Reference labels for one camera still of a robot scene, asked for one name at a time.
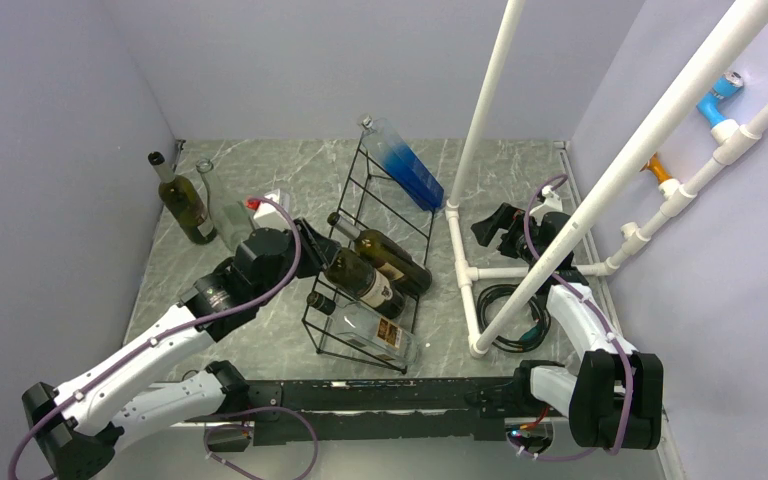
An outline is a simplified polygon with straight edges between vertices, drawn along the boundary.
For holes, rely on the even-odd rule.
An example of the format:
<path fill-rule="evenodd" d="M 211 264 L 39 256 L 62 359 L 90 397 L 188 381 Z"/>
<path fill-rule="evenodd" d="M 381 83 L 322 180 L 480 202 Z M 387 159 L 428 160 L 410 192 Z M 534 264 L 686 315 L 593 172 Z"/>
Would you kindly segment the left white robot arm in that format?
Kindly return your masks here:
<path fill-rule="evenodd" d="M 299 218 L 285 230 L 258 228 L 233 256 L 196 280 L 150 328 L 96 367 L 22 396 L 30 432 L 57 479 L 90 479 L 115 454 L 169 425 L 200 417 L 232 420 L 251 405 L 250 386 L 228 361 L 153 390 L 184 359 L 254 320 L 295 278 L 315 277 L 340 246 Z"/>

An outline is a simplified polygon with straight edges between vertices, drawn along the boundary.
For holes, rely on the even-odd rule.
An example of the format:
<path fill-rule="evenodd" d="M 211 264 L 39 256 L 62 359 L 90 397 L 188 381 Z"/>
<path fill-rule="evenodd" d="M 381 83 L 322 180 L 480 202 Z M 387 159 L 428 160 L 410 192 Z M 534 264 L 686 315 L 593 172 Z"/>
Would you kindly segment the clear square liquor bottle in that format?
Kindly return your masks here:
<path fill-rule="evenodd" d="M 334 300 L 314 291 L 306 303 L 328 318 L 328 331 L 333 336 L 375 359 L 405 368 L 419 358 L 418 342 L 412 333 L 362 302 L 343 297 Z"/>

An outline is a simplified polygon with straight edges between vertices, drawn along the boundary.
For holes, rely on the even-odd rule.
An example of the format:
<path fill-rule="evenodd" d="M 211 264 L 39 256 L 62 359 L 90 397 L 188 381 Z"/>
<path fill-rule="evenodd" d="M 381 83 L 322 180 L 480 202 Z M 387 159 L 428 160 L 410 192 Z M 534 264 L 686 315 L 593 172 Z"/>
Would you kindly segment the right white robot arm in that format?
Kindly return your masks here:
<path fill-rule="evenodd" d="M 661 439 L 664 367 L 619 335 L 596 305 L 573 254 L 556 267 L 528 302 L 538 345 L 556 322 L 580 361 L 577 372 L 558 362 L 524 360 L 512 378 L 468 395 L 483 417 L 555 411 L 569 422 L 577 445 L 614 451 L 653 450 Z"/>

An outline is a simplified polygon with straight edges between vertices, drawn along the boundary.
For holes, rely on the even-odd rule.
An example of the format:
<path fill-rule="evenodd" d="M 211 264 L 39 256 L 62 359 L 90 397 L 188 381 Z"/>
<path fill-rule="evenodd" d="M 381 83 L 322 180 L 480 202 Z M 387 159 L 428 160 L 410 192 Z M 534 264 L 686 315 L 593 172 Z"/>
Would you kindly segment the blue square glass bottle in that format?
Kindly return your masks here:
<path fill-rule="evenodd" d="M 358 125 L 367 153 L 408 196 L 424 211 L 440 209 L 443 187 L 390 122 L 363 114 Z"/>

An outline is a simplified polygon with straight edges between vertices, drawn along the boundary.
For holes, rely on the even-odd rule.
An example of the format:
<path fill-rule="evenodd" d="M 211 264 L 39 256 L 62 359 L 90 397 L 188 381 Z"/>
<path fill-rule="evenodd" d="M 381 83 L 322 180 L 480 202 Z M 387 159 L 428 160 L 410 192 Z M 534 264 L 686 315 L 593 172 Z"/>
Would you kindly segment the dark labelled wine bottle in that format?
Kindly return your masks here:
<path fill-rule="evenodd" d="M 420 296 L 431 287 L 431 272 L 379 230 L 361 230 L 337 212 L 330 213 L 327 222 L 347 237 L 352 249 L 402 293 Z"/>

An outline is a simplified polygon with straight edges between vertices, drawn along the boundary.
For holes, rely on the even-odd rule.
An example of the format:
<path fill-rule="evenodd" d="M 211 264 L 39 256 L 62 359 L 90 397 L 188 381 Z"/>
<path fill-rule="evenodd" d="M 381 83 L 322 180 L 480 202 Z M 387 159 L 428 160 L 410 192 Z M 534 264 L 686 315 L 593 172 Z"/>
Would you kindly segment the dark green wine bottle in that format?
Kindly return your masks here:
<path fill-rule="evenodd" d="M 346 247 L 337 251 L 324 274 L 334 286 L 388 319 L 397 319 L 404 311 L 406 300 L 391 281 Z"/>

